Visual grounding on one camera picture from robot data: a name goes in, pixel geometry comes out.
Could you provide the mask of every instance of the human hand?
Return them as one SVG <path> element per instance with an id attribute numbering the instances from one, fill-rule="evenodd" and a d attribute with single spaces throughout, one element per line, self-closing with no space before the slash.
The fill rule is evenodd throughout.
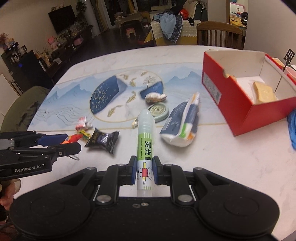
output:
<path id="1" fill-rule="evenodd" d="M 13 195 L 20 190 L 20 180 L 14 179 L 8 182 L 2 182 L 0 186 L 3 189 L 0 204 L 4 206 L 5 210 L 9 210 L 13 202 Z"/>

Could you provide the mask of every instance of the yellow sponge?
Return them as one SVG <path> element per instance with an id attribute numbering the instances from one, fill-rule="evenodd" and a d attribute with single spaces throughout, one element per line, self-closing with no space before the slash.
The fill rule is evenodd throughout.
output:
<path id="1" fill-rule="evenodd" d="M 262 82 L 254 81 L 253 88 L 256 94 L 257 104 L 277 101 L 277 97 L 269 85 L 266 85 Z"/>

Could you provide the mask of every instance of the white marble table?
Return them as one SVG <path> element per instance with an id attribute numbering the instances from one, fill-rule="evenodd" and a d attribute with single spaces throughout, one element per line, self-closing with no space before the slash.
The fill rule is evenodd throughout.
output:
<path id="1" fill-rule="evenodd" d="M 208 49 L 207 46 L 164 46 L 109 54 L 72 66 L 59 83 L 109 70 L 143 65 L 202 63 L 204 51 Z M 136 143 L 137 129 L 120 130 L 115 155 L 104 150 L 88 150 L 83 147 L 78 155 L 79 161 L 68 157 L 59 158 L 54 163 L 52 172 L 23 178 L 22 188 L 16 196 L 89 166 L 106 170 L 113 164 L 128 163 L 130 156 L 136 154 Z M 173 148 L 157 135 L 153 154 L 158 155 L 163 164 L 173 163 L 188 171 L 194 167 L 204 167 L 271 196 L 280 208 L 280 218 L 273 235 L 281 240 L 296 230 L 296 152 L 291 147 L 286 121 L 279 121 L 238 137 L 233 137 L 227 124 L 201 125 L 195 140 L 186 148 Z M 120 195 L 136 196 L 135 186 L 121 187 Z M 169 188 L 156 187 L 153 195 L 169 196 Z"/>

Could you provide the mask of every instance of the glue stick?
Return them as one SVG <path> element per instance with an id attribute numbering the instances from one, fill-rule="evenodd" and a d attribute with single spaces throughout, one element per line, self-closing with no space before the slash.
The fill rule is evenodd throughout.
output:
<path id="1" fill-rule="evenodd" d="M 152 134 L 155 122 L 148 109 L 141 111 L 138 121 L 137 196 L 152 197 Z"/>

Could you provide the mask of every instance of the red bag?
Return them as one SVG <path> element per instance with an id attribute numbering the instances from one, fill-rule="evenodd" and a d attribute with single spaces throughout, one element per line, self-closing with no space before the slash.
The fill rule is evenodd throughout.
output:
<path id="1" fill-rule="evenodd" d="M 183 8 L 179 13 L 181 14 L 183 19 L 188 19 L 189 13 L 185 8 Z"/>

